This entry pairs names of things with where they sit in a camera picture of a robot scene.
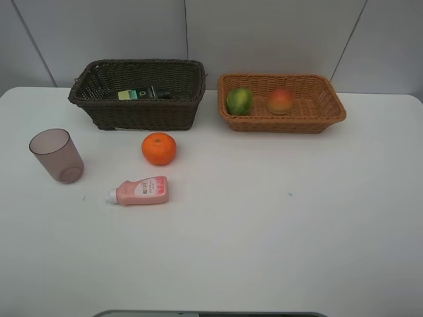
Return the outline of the green mango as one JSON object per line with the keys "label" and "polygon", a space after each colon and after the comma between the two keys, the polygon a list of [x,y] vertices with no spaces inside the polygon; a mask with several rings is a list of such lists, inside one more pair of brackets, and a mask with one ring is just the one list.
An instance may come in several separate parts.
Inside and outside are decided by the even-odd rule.
{"label": "green mango", "polygon": [[253,94],[248,88],[235,88],[227,96],[227,113],[232,116],[247,116],[253,106]]}

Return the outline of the pink bottle white cap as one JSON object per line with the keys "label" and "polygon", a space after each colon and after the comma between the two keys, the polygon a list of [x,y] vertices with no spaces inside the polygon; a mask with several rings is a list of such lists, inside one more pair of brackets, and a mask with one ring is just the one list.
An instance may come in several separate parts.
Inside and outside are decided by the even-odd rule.
{"label": "pink bottle white cap", "polygon": [[125,181],[119,187],[108,192],[109,204],[155,205],[169,200],[169,186],[165,176],[155,176],[136,182]]}

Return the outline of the dark green pump bottle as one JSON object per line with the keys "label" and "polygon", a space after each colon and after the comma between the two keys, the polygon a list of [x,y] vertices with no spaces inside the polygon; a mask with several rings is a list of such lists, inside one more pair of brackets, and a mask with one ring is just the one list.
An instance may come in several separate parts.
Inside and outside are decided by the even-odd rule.
{"label": "dark green pump bottle", "polygon": [[171,99],[171,92],[154,86],[144,86],[117,92],[118,100]]}

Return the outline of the red yellow peach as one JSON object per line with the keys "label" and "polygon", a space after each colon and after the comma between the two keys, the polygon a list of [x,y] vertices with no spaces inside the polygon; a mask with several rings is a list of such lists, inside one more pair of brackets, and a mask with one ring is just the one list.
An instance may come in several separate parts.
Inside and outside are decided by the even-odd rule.
{"label": "red yellow peach", "polygon": [[266,106],[272,114],[285,115],[291,111],[293,103],[292,93],[284,89],[276,89],[268,95]]}

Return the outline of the translucent purple plastic cup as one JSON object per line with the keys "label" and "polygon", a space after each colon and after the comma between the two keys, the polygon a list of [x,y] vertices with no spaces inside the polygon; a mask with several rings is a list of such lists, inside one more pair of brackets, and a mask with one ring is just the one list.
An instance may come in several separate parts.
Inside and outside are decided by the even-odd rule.
{"label": "translucent purple plastic cup", "polygon": [[85,165],[66,130],[42,131],[31,139],[28,148],[55,181],[71,184],[82,177]]}

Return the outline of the orange mandarin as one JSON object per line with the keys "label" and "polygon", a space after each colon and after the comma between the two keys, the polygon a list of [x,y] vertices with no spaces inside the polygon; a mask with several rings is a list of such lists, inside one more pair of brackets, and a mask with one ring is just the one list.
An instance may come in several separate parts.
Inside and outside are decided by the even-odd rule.
{"label": "orange mandarin", "polygon": [[166,133],[152,133],[141,144],[145,159],[153,165],[164,166],[176,157],[176,141]]}

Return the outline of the orange wicker basket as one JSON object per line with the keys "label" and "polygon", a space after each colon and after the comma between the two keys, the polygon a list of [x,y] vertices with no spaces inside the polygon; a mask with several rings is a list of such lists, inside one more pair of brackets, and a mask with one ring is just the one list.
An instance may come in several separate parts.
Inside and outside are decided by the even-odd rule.
{"label": "orange wicker basket", "polygon": [[[227,96],[236,88],[252,92],[252,109],[247,116],[227,112]],[[288,114],[276,115],[267,109],[268,95],[277,88],[293,95],[293,108]],[[218,79],[217,93],[219,115],[234,131],[321,133],[346,118],[330,81],[320,75],[227,73]]]}

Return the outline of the dark brown wicker basket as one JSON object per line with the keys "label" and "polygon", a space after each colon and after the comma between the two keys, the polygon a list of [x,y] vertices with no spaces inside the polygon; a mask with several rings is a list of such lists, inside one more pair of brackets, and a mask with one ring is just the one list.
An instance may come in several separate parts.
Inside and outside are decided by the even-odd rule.
{"label": "dark brown wicker basket", "polygon": [[[118,100],[117,92],[144,86],[171,92],[171,99]],[[68,100],[101,130],[184,131],[194,123],[206,89],[199,61],[101,59],[75,80]]]}

